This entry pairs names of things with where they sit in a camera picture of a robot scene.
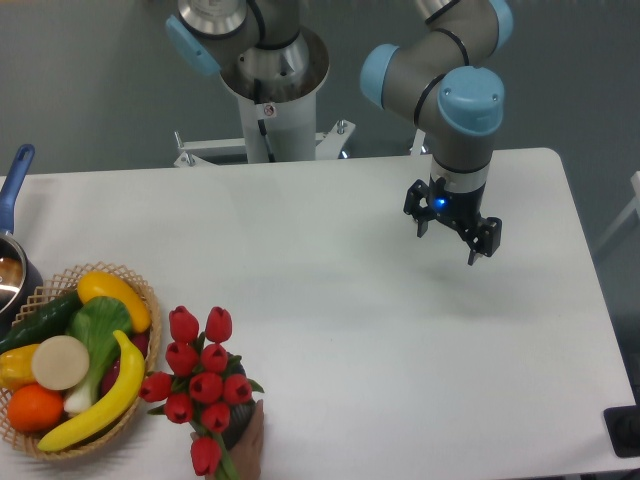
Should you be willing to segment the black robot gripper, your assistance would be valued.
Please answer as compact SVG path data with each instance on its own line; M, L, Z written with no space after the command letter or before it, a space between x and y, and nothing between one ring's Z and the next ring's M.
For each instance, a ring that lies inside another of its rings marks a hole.
M469 247L467 264L473 266L479 257L491 257L501 244L502 220L480 213L484 190L482 184L475 190L454 192L444 177L431 178L429 187L418 179L407 190L403 212L413 218L418 237L424 236L433 220L462 232Z

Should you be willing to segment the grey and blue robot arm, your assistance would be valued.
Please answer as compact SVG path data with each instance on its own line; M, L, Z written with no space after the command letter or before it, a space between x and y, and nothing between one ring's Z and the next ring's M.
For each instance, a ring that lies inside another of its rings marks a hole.
M504 86L483 67L513 29L503 1L420 1L427 32L402 48L383 44L366 57L363 95L421 131L430 176L407 191L404 212L419 234L431 222L454 230L470 258L500 246L502 223L480 212ZM316 93L328 51L300 20L296 1L181 1L165 23L175 50L204 76L217 75L238 100L252 163L315 160Z

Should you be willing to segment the person's hand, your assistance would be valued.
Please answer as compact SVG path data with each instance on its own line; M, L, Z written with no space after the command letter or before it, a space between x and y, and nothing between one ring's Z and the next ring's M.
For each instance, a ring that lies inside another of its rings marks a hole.
M264 404L259 400L242 437L228 452L232 471L240 480L257 480L260 477L263 445Z

